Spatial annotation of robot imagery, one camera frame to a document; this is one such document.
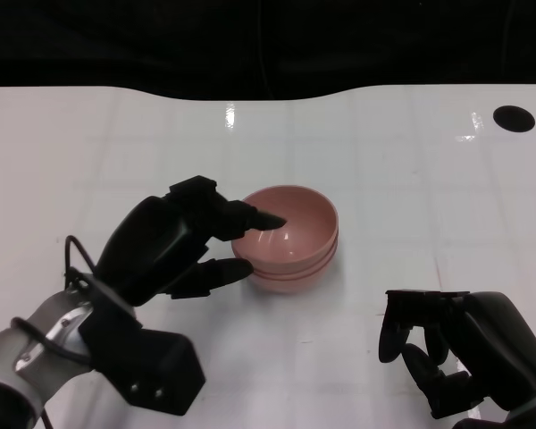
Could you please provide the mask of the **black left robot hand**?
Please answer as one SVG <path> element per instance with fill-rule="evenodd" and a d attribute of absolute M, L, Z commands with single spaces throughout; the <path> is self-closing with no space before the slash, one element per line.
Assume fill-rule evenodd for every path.
<path fill-rule="evenodd" d="M 133 307 L 157 294 L 206 297 L 254 271 L 239 257 L 203 261 L 210 239 L 233 241 L 249 230 L 273 231 L 285 223 L 278 215 L 226 199 L 215 181 L 195 176 L 137 204 L 107 241 L 93 275 Z"/>

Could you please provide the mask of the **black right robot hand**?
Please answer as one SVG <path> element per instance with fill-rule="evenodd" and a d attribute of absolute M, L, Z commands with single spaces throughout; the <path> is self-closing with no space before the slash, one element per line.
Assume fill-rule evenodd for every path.
<path fill-rule="evenodd" d="M 496 291 L 389 290 L 379 360 L 403 358 L 435 419 L 485 399 L 516 418 L 536 408 L 536 337 Z"/>

